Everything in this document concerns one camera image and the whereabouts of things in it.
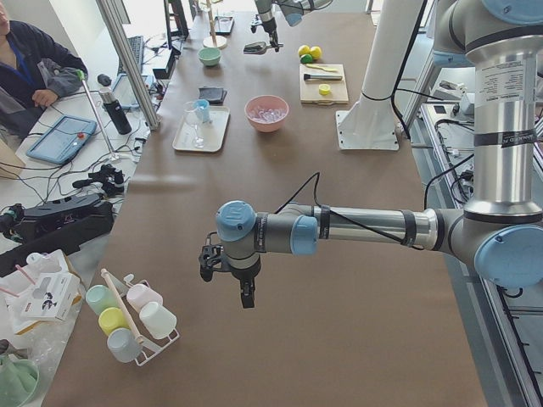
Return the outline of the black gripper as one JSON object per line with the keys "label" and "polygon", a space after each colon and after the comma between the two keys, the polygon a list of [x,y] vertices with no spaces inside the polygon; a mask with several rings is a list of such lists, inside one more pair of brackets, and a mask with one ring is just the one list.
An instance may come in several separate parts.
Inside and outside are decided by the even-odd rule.
{"label": "black gripper", "polygon": [[268,34],[269,48],[273,48],[276,52],[279,52],[282,44],[278,40],[277,23],[272,11],[255,15],[250,25],[251,32],[256,33],[258,26],[262,26],[264,31]]}
{"label": "black gripper", "polygon": [[246,259],[234,259],[227,255],[222,244],[213,244],[216,231],[209,232],[199,255],[199,274],[205,282],[210,282],[215,272],[232,274],[240,283],[240,298],[244,308],[255,307],[255,278],[260,272],[261,262],[258,253]]}

